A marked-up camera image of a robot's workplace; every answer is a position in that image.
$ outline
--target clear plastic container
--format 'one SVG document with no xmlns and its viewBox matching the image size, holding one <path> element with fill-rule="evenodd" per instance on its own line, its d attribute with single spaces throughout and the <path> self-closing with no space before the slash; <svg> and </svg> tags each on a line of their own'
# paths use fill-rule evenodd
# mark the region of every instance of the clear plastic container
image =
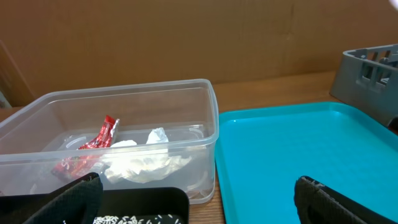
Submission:
<svg viewBox="0 0 398 224">
<path fill-rule="evenodd" d="M 107 114 L 120 119 L 116 142 L 132 139 L 137 145 L 77 150 L 96 137 Z M 169 142 L 146 144 L 152 129 L 160 127 Z M 115 164 L 120 158 L 135 158 L 133 152 L 139 151 L 149 158 L 164 154 L 190 160 L 166 178 L 146 183 L 126 179 L 111 183 L 104 175 L 109 167 L 104 166 L 96 171 L 105 190 L 178 187 L 191 203 L 204 203 L 215 190 L 217 138 L 218 107 L 208 80 L 49 93 L 0 123 L 0 191 L 4 195 L 48 193 L 72 181 L 51 173 L 64 158 L 97 155 L 95 162 L 102 163 L 106 155 Z"/>
</svg>

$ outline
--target turquoise plastic tray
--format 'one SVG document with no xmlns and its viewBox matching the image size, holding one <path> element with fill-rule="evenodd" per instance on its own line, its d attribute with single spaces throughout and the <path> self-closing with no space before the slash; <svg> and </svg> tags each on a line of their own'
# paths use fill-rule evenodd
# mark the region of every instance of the turquoise plastic tray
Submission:
<svg viewBox="0 0 398 224">
<path fill-rule="evenodd" d="M 300 223 L 302 175 L 398 221 L 398 136 L 348 105 L 223 113 L 216 165 L 228 224 Z"/>
</svg>

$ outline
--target brown cardboard backdrop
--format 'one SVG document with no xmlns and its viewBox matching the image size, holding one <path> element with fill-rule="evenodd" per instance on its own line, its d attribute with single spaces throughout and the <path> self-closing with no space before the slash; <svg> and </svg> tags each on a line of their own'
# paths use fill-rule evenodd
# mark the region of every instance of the brown cardboard backdrop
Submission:
<svg viewBox="0 0 398 224">
<path fill-rule="evenodd" d="M 398 42 L 397 22 L 388 0 L 0 1 L 0 39 L 34 98 L 336 70 L 344 50 Z"/>
</svg>

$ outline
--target crumpled paper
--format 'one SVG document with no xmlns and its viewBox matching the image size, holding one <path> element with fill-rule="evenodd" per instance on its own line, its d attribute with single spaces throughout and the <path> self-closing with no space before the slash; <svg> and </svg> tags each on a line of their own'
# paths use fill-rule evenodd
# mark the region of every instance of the crumpled paper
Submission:
<svg viewBox="0 0 398 224">
<path fill-rule="evenodd" d="M 153 129 L 147 140 L 147 144 L 168 142 L 163 128 Z M 135 146 L 133 140 L 121 141 L 111 147 Z M 181 169 L 191 161 L 181 156 L 169 156 L 168 149 L 157 149 L 151 151 L 123 152 L 116 155 L 105 154 L 103 162 L 110 166 L 105 170 L 106 178 L 115 184 L 126 179 L 137 183 L 147 183 L 153 180 L 162 180 Z"/>
</svg>

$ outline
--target red snack wrapper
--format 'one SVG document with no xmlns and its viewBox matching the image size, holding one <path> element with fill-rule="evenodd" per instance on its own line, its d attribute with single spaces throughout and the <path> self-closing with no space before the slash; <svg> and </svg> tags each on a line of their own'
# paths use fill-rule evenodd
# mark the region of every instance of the red snack wrapper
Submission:
<svg viewBox="0 0 398 224">
<path fill-rule="evenodd" d="M 97 149 L 110 147 L 116 138 L 119 120 L 106 115 L 104 125 L 96 138 L 80 146 L 78 150 Z M 63 159 L 51 171 L 61 180 L 74 180 L 90 172 L 90 169 L 96 164 L 96 159 L 101 155 L 76 156 Z"/>
</svg>

